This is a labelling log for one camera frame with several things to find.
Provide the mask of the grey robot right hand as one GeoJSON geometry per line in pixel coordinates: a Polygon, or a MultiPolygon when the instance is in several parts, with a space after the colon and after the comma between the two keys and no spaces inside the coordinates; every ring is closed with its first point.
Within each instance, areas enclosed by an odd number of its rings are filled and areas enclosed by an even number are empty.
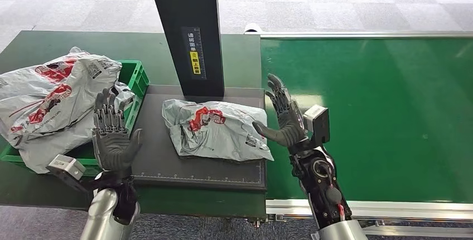
{"type": "Polygon", "coordinates": [[[269,128],[260,121],[254,121],[252,125],[266,139],[281,146],[292,147],[306,138],[302,113],[278,76],[269,73],[267,79],[271,90],[266,90],[265,95],[270,98],[276,111],[279,129],[269,128]]]}

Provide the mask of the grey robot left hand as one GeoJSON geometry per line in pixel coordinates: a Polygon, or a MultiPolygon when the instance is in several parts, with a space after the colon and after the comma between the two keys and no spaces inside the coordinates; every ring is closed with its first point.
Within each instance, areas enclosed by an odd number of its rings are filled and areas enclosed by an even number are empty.
{"type": "Polygon", "coordinates": [[[92,129],[94,155],[104,171],[123,177],[132,175],[132,165],[143,145],[143,129],[130,132],[124,119],[124,104],[115,107],[116,96],[105,88],[96,95],[92,129]]]}

